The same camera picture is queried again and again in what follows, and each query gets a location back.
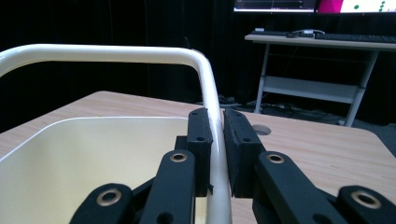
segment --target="computer monitor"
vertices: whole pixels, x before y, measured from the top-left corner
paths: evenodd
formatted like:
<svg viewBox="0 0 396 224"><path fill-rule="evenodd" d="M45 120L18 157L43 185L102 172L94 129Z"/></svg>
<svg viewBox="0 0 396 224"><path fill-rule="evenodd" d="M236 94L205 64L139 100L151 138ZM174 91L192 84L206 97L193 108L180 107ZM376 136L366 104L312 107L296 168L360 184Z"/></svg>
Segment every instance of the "computer monitor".
<svg viewBox="0 0 396 224"><path fill-rule="evenodd" d="M234 12L314 13L317 0L234 0Z"/></svg>
<svg viewBox="0 0 396 224"><path fill-rule="evenodd" d="M318 14L396 13L396 0L320 0Z"/></svg>

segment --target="white metal handle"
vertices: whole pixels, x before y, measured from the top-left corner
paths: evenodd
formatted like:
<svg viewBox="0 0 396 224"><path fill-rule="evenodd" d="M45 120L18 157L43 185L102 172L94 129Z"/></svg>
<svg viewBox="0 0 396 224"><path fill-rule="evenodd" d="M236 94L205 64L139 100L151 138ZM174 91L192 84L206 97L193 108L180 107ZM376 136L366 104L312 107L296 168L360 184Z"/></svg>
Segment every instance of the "white metal handle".
<svg viewBox="0 0 396 224"><path fill-rule="evenodd" d="M0 52L0 77L18 67L40 62L175 63L193 67L200 78L214 139L210 164L210 183L214 186L214 193L207 196L206 223L232 222L218 94L210 62L203 54L179 48L26 45Z"/></svg>

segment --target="black backdrop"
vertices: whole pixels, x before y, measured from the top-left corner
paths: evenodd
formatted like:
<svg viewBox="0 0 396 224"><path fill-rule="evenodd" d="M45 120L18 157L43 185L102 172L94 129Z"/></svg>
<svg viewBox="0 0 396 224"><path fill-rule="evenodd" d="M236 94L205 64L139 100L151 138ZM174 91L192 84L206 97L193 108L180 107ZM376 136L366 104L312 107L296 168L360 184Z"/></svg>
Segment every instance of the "black backdrop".
<svg viewBox="0 0 396 224"><path fill-rule="evenodd" d="M212 64L218 92L245 103L255 100L264 50L244 40L254 28L396 35L396 16L236 14L231 0L5 0L0 2L0 27L0 50L33 43L197 49ZM339 83L356 83L363 64L355 61L365 57L360 51L295 47L273 47L272 53L277 55L269 67L274 74ZM339 55L342 62L320 60ZM380 124L396 121L395 58L395 53L380 53L358 118ZM100 90L189 103L201 100L195 72L182 65L38 63L0 78L0 132ZM340 115L348 108L276 94L266 100L314 105Z"/></svg>

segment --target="table top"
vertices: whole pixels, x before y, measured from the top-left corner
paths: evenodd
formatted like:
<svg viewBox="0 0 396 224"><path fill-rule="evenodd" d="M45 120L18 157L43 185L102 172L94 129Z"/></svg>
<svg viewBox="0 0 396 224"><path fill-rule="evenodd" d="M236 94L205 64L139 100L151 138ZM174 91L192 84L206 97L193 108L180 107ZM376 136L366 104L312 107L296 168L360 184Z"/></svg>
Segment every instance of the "table top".
<svg viewBox="0 0 396 224"><path fill-rule="evenodd" d="M0 133L0 158L31 135L62 119L79 117L183 117L200 105L99 91L42 117ZM396 203L396 159L370 132L311 121L244 113L250 124L271 130L260 135L267 150L291 157L320 189L337 195L339 188L361 185ZM232 199L233 223L256 223L251 200Z"/></svg>
<svg viewBox="0 0 396 224"><path fill-rule="evenodd" d="M363 49L363 50L381 50L396 51L396 44L388 43L371 43L357 41L338 41L323 40L310 37L287 38L278 35L246 35L246 40L254 43L280 44L280 45L298 45L318 48L335 48L335 49Z"/></svg>

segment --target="desk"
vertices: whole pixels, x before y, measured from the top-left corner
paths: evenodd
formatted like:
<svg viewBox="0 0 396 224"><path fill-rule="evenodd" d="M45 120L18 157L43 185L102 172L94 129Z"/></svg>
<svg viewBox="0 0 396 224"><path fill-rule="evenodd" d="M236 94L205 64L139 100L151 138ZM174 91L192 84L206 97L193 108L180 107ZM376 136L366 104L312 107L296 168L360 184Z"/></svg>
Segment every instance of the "desk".
<svg viewBox="0 0 396 224"><path fill-rule="evenodd" d="M320 40L306 37L286 38L285 36L273 35L247 35L246 40L253 43L265 44L265 54L262 64L262 74L260 78L259 90L257 94L255 113L260 113L262 104L262 92L274 92L280 94L301 96L319 100L334 101L351 104L346 116L345 125L350 127L367 87L370 75L375 66L379 51L396 51L396 44L367 43L352 41ZM270 77L266 75L269 50L271 44L306 46L315 48L335 48L335 49L360 49L371 52L370 59L361 77L361 83L356 86L341 85L333 83L323 83L317 81L298 80L293 78Z"/></svg>
<svg viewBox="0 0 396 224"><path fill-rule="evenodd" d="M0 158L32 134L62 119L101 116L184 117L199 105L99 91L21 126L0 133ZM396 203L396 159L373 133L297 119L244 113L251 124L265 125L260 136L267 150L290 156L320 189L336 195L347 185L376 190ZM233 223L256 223L251 200L232 199Z"/></svg>

